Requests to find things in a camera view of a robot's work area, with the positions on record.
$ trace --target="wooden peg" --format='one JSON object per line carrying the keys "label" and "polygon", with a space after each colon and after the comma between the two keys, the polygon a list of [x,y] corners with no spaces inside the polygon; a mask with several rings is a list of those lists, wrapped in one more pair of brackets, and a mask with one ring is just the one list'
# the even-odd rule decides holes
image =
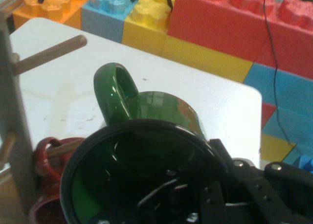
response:
{"label": "wooden peg", "polygon": [[45,64],[53,59],[61,57],[67,53],[77,50],[87,44],[87,39],[83,35],[78,35],[33,56],[23,59],[15,64],[14,74],[19,75],[29,71],[39,65]]}
{"label": "wooden peg", "polygon": [[58,157],[62,154],[75,150],[84,140],[78,139],[69,143],[65,143],[59,147],[55,147],[47,151],[48,158]]}
{"label": "wooden peg", "polygon": [[9,132],[0,148],[0,170],[4,168],[4,165],[8,162],[11,150],[17,138],[17,134]]}

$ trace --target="screw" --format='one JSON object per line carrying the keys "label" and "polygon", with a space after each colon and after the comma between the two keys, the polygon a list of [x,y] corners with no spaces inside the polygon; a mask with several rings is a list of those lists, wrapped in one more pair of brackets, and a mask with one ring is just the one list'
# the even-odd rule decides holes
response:
{"label": "screw", "polygon": [[176,172],[174,170],[166,170],[166,175],[170,177],[174,177],[176,175]]}
{"label": "screw", "polygon": [[242,161],[240,161],[240,160],[235,160],[234,165],[238,166],[238,167],[243,167],[244,163],[242,163]]}
{"label": "screw", "polygon": [[271,168],[274,170],[282,170],[282,167],[279,164],[272,164]]}
{"label": "screw", "polygon": [[187,219],[186,219],[186,223],[189,224],[189,223],[198,223],[198,214],[197,213],[191,213],[188,215]]}
{"label": "screw", "polygon": [[97,224],[110,224],[108,220],[99,220]]}

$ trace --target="white table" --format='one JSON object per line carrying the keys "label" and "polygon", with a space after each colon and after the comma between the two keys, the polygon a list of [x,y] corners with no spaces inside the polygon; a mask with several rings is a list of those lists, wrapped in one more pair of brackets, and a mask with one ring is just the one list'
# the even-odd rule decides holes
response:
{"label": "white table", "polygon": [[32,19],[11,36],[20,59],[76,35],[88,44],[20,75],[33,147],[44,137],[86,137],[103,116],[93,92],[93,75],[106,63],[123,64],[139,91],[167,92],[189,103],[203,122],[208,139],[220,138],[232,157],[259,166],[260,93],[239,84],[46,19]]}

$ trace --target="wooden mug tree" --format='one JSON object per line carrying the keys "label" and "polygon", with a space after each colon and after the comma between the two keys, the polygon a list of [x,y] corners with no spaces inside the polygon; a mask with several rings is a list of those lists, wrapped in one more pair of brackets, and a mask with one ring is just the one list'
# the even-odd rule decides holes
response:
{"label": "wooden mug tree", "polygon": [[0,170],[6,163],[25,213],[37,199],[32,145],[22,102],[19,75],[87,44],[79,35],[19,61],[13,54],[4,15],[0,14]]}

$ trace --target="orange foam block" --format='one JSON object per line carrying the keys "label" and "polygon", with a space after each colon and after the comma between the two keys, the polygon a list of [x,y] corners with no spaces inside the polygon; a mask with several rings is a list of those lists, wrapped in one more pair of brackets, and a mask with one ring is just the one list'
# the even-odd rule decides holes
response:
{"label": "orange foam block", "polygon": [[43,17],[81,29],[81,7],[88,0],[23,0],[24,5],[13,12],[16,28],[29,19]]}

